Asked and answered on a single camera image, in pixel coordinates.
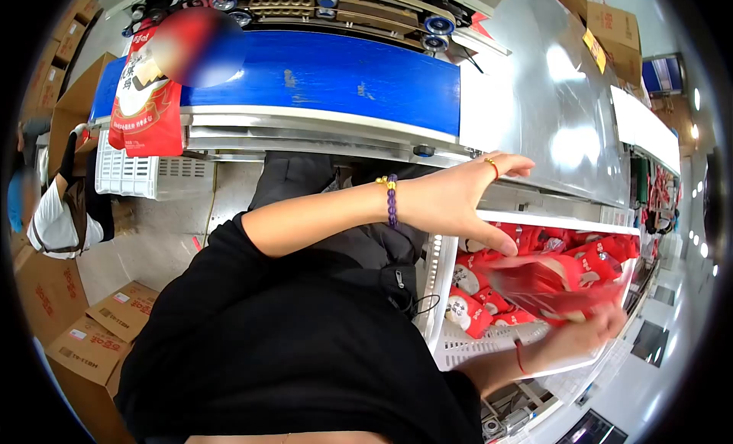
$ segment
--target blue cap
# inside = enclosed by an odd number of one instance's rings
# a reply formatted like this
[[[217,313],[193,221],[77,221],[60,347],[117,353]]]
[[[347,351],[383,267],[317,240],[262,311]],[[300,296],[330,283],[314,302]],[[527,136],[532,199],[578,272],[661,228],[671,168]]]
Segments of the blue cap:
[[[7,217],[15,232],[23,230],[23,171],[16,171],[7,186]]]

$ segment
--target black glove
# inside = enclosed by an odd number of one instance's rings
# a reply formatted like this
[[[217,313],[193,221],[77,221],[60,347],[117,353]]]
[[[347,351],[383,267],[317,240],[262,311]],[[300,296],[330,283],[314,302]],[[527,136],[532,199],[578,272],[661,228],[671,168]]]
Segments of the black glove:
[[[79,124],[69,134],[69,141],[66,143],[66,149],[64,150],[64,156],[61,158],[61,168],[59,174],[64,177],[67,183],[71,183],[72,173],[74,171],[74,152],[76,151],[76,138],[81,131],[86,127],[85,124]]]

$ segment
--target zipper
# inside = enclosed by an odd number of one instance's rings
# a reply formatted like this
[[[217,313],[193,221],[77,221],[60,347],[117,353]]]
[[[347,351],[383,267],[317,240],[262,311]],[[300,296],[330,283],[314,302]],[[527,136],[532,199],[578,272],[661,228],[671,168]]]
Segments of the zipper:
[[[399,288],[405,288],[405,284],[402,283],[402,271],[401,270],[395,270],[394,276],[397,278],[397,286]]]

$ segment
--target yellow price tag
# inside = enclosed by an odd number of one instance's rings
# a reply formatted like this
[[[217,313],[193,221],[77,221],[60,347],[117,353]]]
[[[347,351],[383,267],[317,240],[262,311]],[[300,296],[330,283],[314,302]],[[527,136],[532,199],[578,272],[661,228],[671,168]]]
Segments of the yellow price tag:
[[[586,43],[588,49],[591,50],[591,55],[593,56],[593,60],[596,61],[598,69],[603,73],[605,70],[605,53],[603,52],[603,48],[600,47],[598,40],[596,40],[591,33],[590,29],[587,29],[586,33],[583,35],[583,41]]]

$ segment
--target white shirt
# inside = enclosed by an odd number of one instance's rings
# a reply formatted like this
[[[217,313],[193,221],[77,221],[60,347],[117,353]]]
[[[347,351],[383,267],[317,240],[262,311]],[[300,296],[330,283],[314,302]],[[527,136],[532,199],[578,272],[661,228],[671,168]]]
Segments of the white shirt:
[[[70,247],[79,243],[79,237],[71,219],[71,209],[69,209],[68,204],[59,198],[56,179],[53,180],[41,198],[36,212],[33,213],[33,221],[36,223],[38,235],[50,250]],[[42,250],[41,244],[33,232],[33,223],[29,224],[26,235],[36,250]],[[87,239],[84,241],[84,249],[88,250],[89,246],[101,242],[102,238],[104,238],[102,225],[87,214]],[[79,254],[81,254],[80,250],[69,253],[46,253],[51,258],[59,259],[75,258]]]

